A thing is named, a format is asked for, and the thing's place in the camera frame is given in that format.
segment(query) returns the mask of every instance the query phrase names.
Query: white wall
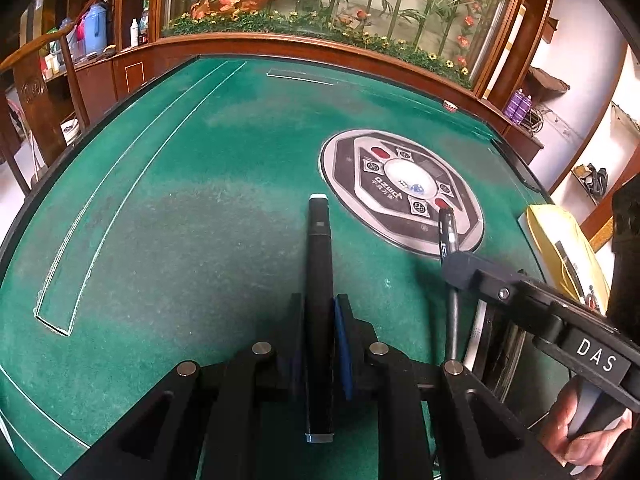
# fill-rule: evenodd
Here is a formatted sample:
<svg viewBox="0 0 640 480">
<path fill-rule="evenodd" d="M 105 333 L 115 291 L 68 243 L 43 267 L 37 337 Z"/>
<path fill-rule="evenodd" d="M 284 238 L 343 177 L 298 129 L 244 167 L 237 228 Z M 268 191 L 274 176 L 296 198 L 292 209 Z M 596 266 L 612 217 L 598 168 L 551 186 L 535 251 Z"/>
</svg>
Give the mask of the white wall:
<svg viewBox="0 0 640 480">
<path fill-rule="evenodd" d="M 565 81 L 571 89 L 546 105 L 575 133 L 563 135 L 546 122 L 536 136 L 545 145 L 531 169 L 550 187 L 589 133 L 615 78 L 624 39 L 598 0 L 554 0 L 558 21 L 551 44 L 543 41 L 532 66 Z"/>
<path fill-rule="evenodd" d="M 640 120 L 640 75 L 637 70 L 636 58 L 628 48 L 620 81 L 613 94 L 613 101 L 636 121 Z M 578 157 L 576 166 L 591 163 L 597 169 L 606 168 L 609 174 L 609 185 L 612 186 L 639 143 L 638 134 L 624 128 L 615 119 L 610 108 L 587 147 Z M 593 202 L 570 174 L 554 191 L 552 198 L 559 206 L 573 214 L 578 223 L 583 222 L 595 209 Z"/>
</svg>

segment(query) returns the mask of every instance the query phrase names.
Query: floor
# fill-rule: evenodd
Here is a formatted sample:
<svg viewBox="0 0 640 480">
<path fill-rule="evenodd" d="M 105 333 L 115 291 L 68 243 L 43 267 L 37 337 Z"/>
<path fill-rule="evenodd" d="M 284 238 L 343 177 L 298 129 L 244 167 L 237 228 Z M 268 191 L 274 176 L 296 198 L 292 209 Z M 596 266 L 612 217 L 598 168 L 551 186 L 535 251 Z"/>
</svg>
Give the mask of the floor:
<svg viewBox="0 0 640 480">
<path fill-rule="evenodd" d="M 39 152 L 37 155 L 38 159 L 42 161 Z M 33 156 L 28 142 L 25 142 L 15 154 L 15 161 L 27 182 L 30 181 L 34 169 Z M 6 162 L 0 164 L 0 240 L 4 240 L 4 235 L 11 227 L 11 222 L 14 221 L 23 202 L 24 195 L 15 181 L 9 165 Z"/>
</svg>

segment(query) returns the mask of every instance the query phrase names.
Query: blue bottle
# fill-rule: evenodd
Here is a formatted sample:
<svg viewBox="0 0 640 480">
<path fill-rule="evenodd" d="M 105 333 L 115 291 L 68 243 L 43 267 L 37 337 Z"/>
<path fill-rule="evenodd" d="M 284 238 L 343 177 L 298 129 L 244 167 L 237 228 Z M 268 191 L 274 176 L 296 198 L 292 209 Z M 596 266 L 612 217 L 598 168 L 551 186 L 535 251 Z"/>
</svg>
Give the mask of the blue bottle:
<svg viewBox="0 0 640 480">
<path fill-rule="evenodd" d="M 516 113 L 516 110 L 518 109 L 518 106 L 520 106 L 520 102 L 522 102 L 523 98 L 524 94 L 522 93 L 522 88 L 517 92 L 514 92 L 503 113 L 511 119 L 514 113 Z"/>
<path fill-rule="evenodd" d="M 87 54 L 101 54 L 107 46 L 107 10 L 93 4 L 84 17 L 84 49 Z"/>
</svg>

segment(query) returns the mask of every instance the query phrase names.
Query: wooden chair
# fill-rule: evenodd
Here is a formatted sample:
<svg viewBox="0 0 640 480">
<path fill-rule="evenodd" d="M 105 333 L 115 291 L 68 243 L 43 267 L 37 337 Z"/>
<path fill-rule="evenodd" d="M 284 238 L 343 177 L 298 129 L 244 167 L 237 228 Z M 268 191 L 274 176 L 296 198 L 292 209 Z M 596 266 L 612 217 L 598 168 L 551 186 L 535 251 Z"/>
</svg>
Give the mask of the wooden chair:
<svg viewBox="0 0 640 480">
<path fill-rule="evenodd" d="M 33 137 L 38 144 L 42 159 L 47 166 L 51 166 L 66 148 L 60 121 L 50 100 L 46 81 L 42 76 L 40 56 L 38 54 L 38 51 L 51 41 L 59 41 L 62 48 L 71 100 L 76 111 L 80 131 L 84 132 L 89 127 L 89 116 L 84 106 L 82 92 L 78 84 L 78 76 L 76 75 L 69 45 L 66 41 L 66 35 L 71 32 L 73 26 L 74 24 L 70 23 L 57 32 L 44 34 L 30 41 L 0 63 L 0 73 L 10 68 L 14 71 L 15 87 L 20 98 L 20 104 Z M 3 93 L 0 96 L 0 128 L 2 129 L 13 128 L 8 114 L 9 107 Z M 30 188 L 16 164 L 12 154 L 13 150 L 7 145 L 5 137 L 0 135 L 0 151 L 18 181 L 20 188 L 27 195 L 30 192 Z"/>
</svg>

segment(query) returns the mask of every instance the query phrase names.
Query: white bottle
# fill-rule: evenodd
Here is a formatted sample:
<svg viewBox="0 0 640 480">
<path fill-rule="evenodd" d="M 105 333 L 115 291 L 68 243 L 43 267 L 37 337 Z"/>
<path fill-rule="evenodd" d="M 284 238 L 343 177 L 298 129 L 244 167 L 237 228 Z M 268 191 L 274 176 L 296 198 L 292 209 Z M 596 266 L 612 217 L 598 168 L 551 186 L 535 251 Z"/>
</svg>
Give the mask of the white bottle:
<svg viewBox="0 0 640 480">
<path fill-rule="evenodd" d="M 133 19 L 131 23 L 131 46 L 138 46 L 138 22 Z"/>
</svg>

